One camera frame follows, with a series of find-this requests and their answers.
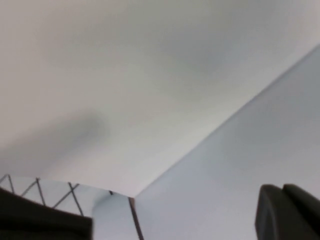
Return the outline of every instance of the black object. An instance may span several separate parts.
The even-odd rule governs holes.
[[[260,188],[258,240],[320,240],[320,201],[293,184]]]
[[[1,240],[91,240],[93,220],[14,195],[0,188]]]

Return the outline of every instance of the white ceiling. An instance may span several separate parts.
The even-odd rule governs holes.
[[[0,168],[136,196],[320,42],[317,0],[0,3]]]

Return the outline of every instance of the white wall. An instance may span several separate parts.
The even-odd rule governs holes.
[[[320,43],[320,2],[7,0],[0,33],[0,172],[134,197]]]
[[[147,240],[256,239],[262,184],[320,198],[320,48],[137,197]]]

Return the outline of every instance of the gray surface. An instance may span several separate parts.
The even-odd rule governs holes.
[[[144,238],[253,240],[262,184],[320,197],[319,78],[318,48],[143,191]]]
[[[115,194],[103,199],[94,207],[92,217],[94,240],[139,240],[126,196]]]

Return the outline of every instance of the dark plastic piece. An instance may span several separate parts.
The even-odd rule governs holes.
[[[260,188],[255,229],[258,240],[320,240],[290,198],[273,185]]]
[[[304,220],[320,236],[320,201],[293,184],[284,185],[282,191],[289,196]]]
[[[0,189],[0,239],[91,240],[89,217],[55,210]]]

